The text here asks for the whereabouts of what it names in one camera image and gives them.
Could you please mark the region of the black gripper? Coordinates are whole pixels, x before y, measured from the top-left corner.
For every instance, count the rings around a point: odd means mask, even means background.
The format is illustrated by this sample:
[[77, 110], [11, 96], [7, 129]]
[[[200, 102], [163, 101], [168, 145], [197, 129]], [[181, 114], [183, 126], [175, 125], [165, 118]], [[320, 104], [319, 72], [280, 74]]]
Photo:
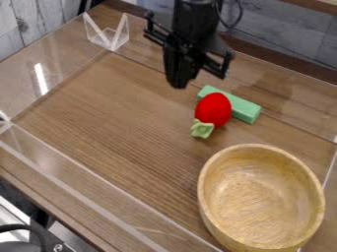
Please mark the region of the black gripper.
[[165, 79], [183, 89], [205, 70], [223, 79], [233, 52], [216, 33], [221, 0], [173, 0], [169, 14], [148, 11], [144, 37], [161, 46]]

